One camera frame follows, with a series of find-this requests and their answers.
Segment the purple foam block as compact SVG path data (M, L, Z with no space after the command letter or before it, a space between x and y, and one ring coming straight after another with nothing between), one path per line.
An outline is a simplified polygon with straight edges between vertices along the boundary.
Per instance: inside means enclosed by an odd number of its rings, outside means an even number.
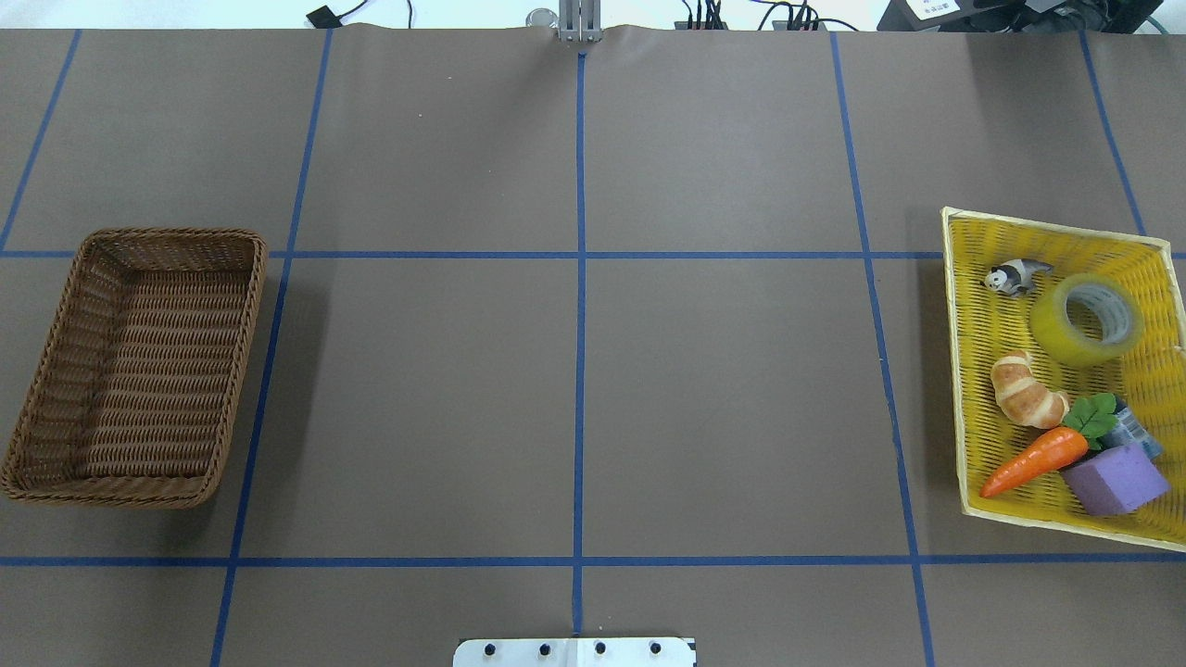
M1108 450L1061 470L1061 478L1090 516L1139 510L1172 489L1139 444Z

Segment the panda figurine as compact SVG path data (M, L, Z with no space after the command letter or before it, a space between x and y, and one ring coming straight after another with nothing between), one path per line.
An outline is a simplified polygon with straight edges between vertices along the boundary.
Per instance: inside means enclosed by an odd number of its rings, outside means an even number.
M1035 277L1054 273L1054 266L1032 258L1014 258L1003 263L994 265L982 279L982 284L991 292L1008 298L1029 296L1035 290Z

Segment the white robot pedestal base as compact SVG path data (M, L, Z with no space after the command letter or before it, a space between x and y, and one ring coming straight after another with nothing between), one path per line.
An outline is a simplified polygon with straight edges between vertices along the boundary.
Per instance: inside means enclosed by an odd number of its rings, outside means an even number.
M453 666L696 666L695 641L676 636L474 639Z

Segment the toy croissant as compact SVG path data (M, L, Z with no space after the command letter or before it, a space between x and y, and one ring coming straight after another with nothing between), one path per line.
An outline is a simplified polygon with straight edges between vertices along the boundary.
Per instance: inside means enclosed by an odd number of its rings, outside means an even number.
M999 409L1016 425L1050 430L1061 425L1070 413L1067 393L1039 383L1032 370L1032 355L1026 350L1013 350L996 358L990 382Z

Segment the yellow plastic mesh basket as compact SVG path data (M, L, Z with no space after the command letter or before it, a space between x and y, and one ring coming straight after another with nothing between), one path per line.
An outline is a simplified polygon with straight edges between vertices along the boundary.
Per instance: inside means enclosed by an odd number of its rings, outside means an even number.
M952 207L940 216L954 366L954 465L962 512L1016 526L1182 550L1182 298L1169 241ZM1035 277L1029 296L1008 298L986 288L982 279L990 267L1014 258L1032 258L1054 269ZM1038 296L1080 271L1122 282L1144 317L1139 345L1121 358L1088 368L1051 358L1029 332ZM995 498L980 497L990 474L1038 434L1008 421L994 398L991 363L1013 350L1032 355L1035 377L1052 390L1072 398L1102 392L1123 398L1163 447L1155 464L1169 479L1169 493L1112 517L1088 515L1058 474L1044 474Z

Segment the aluminium frame post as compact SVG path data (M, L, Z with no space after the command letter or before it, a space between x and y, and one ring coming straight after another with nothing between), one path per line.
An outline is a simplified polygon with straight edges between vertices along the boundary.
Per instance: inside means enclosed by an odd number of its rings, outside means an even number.
M561 0L557 5L557 38L566 43L597 43L604 38L600 0Z

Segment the black usb hub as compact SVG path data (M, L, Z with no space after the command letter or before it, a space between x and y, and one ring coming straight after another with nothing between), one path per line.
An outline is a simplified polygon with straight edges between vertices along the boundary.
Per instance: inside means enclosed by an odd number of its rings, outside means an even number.
M686 32L723 32L741 26L725 13L725 1L680 1L686 15L672 27ZM746 1L761 8L761 15L753 27L774 32L818 32L825 28L823 17L809 1Z

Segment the orange toy carrot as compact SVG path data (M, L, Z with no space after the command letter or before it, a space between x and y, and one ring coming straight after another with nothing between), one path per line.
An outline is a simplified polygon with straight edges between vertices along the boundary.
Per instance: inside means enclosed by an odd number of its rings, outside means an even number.
M1102 450L1101 439L1118 424L1117 406L1118 398L1112 393L1076 398L1061 423L999 466L978 489L978 496L997 497Z

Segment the brown wicker basket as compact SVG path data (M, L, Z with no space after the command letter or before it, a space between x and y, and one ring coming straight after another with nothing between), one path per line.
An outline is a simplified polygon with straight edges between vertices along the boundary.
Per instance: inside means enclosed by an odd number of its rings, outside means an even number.
M268 258L246 229L90 233L4 458L5 494L144 510L208 502L232 447Z

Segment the yellow clear tape roll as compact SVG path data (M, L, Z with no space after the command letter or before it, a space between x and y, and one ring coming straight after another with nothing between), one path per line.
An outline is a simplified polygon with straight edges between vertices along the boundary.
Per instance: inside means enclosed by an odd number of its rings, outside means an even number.
M1122 282L1080 271L1038 296L1029 332L1051 358L1088 368L1121 358L1139 345L1144 317Z

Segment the small black device box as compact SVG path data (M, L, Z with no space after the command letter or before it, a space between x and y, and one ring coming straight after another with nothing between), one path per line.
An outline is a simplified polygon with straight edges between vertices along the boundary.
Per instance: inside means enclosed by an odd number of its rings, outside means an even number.
M333 30L342 26L342 19L329 6L321 6L306 14L310 26L318 30Z

